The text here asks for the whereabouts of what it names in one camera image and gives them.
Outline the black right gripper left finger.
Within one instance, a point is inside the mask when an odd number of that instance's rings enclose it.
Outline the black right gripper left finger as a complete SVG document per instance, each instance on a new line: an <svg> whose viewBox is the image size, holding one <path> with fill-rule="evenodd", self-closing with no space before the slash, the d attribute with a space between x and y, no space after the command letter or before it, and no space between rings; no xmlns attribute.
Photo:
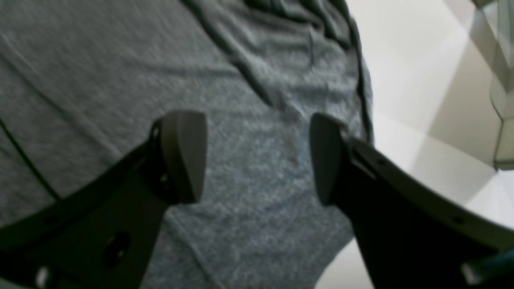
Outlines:
<svg viewBox="0 0 514 289"><path fill-rule="evenodd" d="M175 110L78 192L1 229L1 279L33 289L137 289L170 206L198 203L207 118Z"/></svg>

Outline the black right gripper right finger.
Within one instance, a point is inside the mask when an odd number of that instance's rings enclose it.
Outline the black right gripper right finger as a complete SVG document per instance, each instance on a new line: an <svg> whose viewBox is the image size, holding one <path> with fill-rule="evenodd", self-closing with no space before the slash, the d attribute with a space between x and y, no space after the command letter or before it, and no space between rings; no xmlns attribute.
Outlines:
<svg viewBox="0 0 514 289"><path fill-rule="evenodd" d="M512 289L512 229L436 194L330 115L312 115L310 155L319 201L349 218L376 289Z"/></svg>

